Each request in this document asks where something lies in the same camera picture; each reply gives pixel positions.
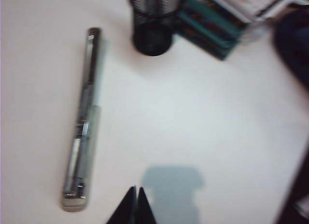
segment mesh pen holder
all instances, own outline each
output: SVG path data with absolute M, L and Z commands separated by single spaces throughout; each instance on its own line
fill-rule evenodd
M 158 56 L 172 43 L 175 14 L 181 0 L 130 0 L 133 7 L 133 43 L 143 54 Z

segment metal pen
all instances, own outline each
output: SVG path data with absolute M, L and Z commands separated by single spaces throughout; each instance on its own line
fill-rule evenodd
M 62 192 L 62 208 L 82 210 L 88 201 L 90 174 L 100 107 L 98 91 L 104 41 L 99 28 L 87 32 L 82 92 L 67 174 Z

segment white desk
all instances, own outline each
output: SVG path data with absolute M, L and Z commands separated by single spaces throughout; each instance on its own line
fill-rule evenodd
M 127 0 L 2 0 L 1 15 L 3 224 L 104 224 L 134 184 L 159 224 L 274 223 L 307 145 L 309 99 L 270 33 L 221 62 L 180 37 L 162 56 L 139 54 Z M 109 41 L 102 114 L 88 208 L 68 213 L 89 27 Z

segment stack of books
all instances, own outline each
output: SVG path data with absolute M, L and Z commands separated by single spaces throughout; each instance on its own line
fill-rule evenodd
M 183 0 L 177 32 L 224 60 L 246 27 L 277 0 Z
M 211 0 L 183 0 L 176 31 L 220 60 L 239 42 L 247 24 Z

